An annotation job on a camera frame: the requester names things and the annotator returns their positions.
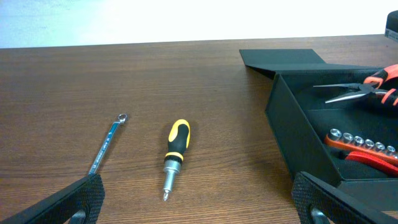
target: wooden table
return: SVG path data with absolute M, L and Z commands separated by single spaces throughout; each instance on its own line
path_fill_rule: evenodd
M 0 50 L 0 220 L 87 174 L 111 122 L 130 120 L 102 168 L 98 223 L 298 223 L 264 114 L 272 81 L 239 49 L 314 49 L 328 63 L 387 66 L 382 35 Z M 162 201 L 172 123 L 192 136 Z

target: metal socket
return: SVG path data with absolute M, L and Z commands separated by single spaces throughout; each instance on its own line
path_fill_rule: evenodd
M 376 150 L 376 152 L 382 152 L 383 150 L 386 149 L 386 147 L 381 142 L 376 142 L 374 145 L 375 145 L 374 150 Z
M 374 142 L 370 139 L 365 140 L 365 149 L 372 149 L 374 147 Z
M 387 156 L 391 156 L 393 155 L 393 153 L 395 153 L 396 149 L 392 146 L 387 146 L 387 150 L 386 150 L 386 155 Z
M 337 140 L 339 140 L 341 138 L 341 135 L 342 134 L 341 134 L 341 131 L 339 129 L 332 128 L 332 129 L 330 129 L 328 137 L 331 140 L 333 140 L 333 141 L 337 141 Z
M 343 134 L 343 142 L 346 144 L 351 143 L 354 140 L 354 136 L 350 133 Z
M 355 146 L 362 146 L 365 143 L 365 140 L 359 136 L 354 137 L 354 145 Z

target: white wall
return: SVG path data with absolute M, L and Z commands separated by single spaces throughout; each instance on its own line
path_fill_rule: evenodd
M 384 33 L 398 0 L 3 0 L 0 47 Z

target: screwdriver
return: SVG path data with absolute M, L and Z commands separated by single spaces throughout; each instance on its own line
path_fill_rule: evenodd
M 182 156 L 187 150 L 190 139 L 190 127 L 188 121 L 180 119 L 173 124 L 169 135 L 169 151 L 164 159 L 164 169 L 166 180 L 163 186 L 163 200 L 167 200 L 172 191 L 175 177 L 180 173 Z

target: toolbox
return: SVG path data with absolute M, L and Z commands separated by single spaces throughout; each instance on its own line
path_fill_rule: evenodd
M 336 128 L 398 147 L 398 112 L 363 101 L 325 104 L 342 90 L 314 85 L 357 83 L 379 71 L 325 63 L 312 49 L 240 50 L 246 66 L 274 80 L 268 122 L 292 178 L 308 172 L 378 210 L 398 210 L 398 179 L 356 161 L 340 159 L 324 144 Z

